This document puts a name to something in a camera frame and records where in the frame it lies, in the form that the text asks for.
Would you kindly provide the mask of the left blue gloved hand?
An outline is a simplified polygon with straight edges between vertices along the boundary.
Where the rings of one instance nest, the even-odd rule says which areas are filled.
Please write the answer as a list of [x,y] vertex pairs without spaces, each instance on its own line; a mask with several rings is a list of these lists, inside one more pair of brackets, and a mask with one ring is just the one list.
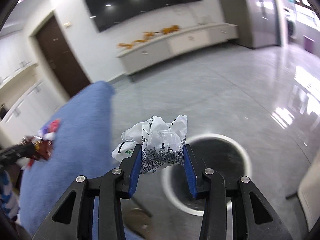
[[1,172],[1,209],[9,219],[14,219],[20,209],[7,171]]

